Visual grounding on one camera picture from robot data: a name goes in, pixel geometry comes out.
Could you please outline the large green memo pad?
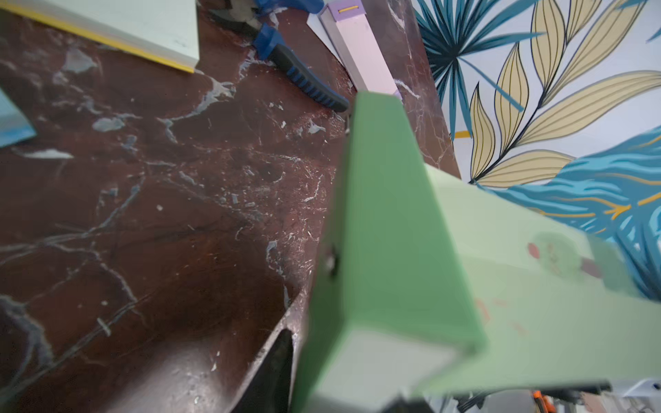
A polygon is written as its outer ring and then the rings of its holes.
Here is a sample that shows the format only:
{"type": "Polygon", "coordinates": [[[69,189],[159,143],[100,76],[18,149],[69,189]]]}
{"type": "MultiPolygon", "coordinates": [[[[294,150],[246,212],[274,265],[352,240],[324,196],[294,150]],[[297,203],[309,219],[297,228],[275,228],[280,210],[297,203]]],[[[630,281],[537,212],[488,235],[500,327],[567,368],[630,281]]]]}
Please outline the large green memo pad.
{"type": "Polygon", "coordinates": [[[357,95],[334,192],[292,411],[659,378],[626,256],[427,165],[399,98],[357,95]]]}

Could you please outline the pink memo pad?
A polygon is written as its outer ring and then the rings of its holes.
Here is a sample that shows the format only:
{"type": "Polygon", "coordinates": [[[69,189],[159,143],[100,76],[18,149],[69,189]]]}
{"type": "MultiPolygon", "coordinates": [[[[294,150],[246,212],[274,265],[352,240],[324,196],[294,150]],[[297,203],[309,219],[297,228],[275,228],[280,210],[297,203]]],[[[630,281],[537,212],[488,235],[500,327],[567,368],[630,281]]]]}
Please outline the pink memo pad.
{"type": "Polygon", "coordinates": [[[330,1],[318,16],[358,92],[401,98],[361,1],[330,1]]]}

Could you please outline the yellow topped cream memo pad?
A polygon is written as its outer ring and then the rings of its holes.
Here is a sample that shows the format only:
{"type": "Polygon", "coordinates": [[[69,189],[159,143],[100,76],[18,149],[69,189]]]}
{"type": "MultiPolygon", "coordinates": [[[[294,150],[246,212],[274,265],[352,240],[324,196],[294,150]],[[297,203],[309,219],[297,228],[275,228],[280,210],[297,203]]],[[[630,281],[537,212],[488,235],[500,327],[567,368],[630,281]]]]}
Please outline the yellow topped cream memo pad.
{"type": "Polygon", "coordinates": [[[195,1],[3,1],[1,8],[184,72],[200,59],[195,1]]]}

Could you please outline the blue topped cream memo pad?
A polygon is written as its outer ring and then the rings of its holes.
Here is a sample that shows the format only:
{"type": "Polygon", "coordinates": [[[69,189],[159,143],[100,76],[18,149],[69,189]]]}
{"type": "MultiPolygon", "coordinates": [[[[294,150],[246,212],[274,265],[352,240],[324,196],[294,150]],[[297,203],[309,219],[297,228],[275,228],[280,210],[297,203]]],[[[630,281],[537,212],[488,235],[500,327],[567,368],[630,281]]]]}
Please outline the blue topped cream memo pad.
{"type": "Polygon", "coordinates": [[[0,94],[0,146],[2,148],[32,139],[37,135],[28,118],[8,95],[0,94]]]}

